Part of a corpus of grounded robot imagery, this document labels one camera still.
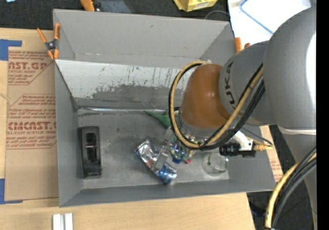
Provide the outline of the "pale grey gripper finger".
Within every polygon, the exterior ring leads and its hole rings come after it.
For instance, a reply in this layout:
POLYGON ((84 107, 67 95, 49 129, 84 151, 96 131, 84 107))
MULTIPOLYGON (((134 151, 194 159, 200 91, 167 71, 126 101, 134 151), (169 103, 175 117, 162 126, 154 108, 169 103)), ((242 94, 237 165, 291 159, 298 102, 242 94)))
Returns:
POLYGON ((169 157, 169 151, 167 148, 162 148, 159 154, 157 155, 156 162, 154 164, 155 170, 161 170, 165 165, 169 157))

